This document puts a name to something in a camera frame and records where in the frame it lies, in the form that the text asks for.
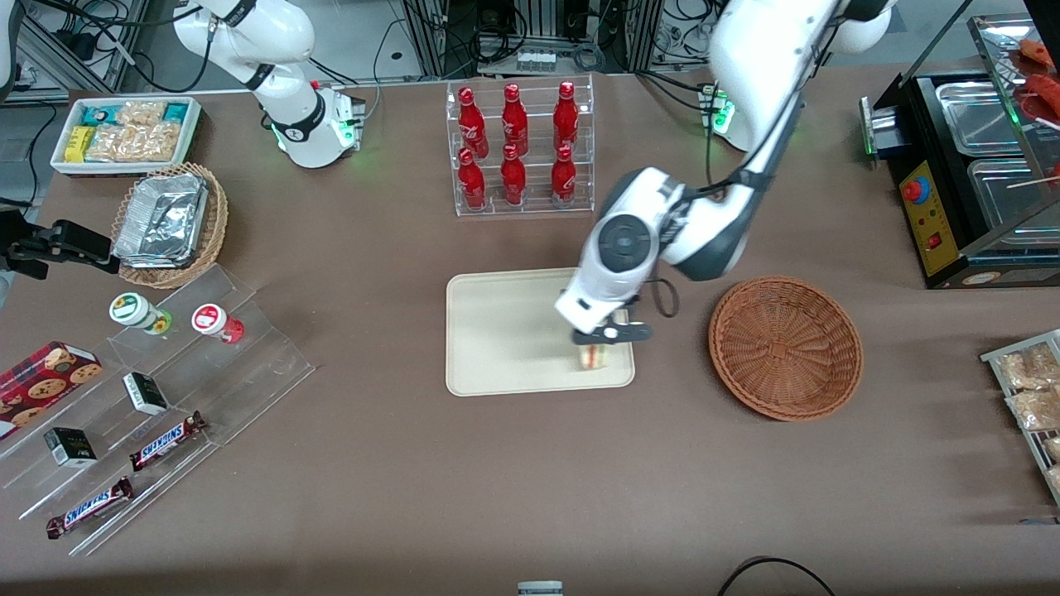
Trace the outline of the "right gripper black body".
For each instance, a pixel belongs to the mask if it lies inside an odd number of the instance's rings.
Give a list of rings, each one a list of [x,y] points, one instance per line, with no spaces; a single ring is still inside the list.
[[[28,223],[18,210],[1,211],[1,271],[7,271],[7,256],[43,261],[51,253],[51,228]]]

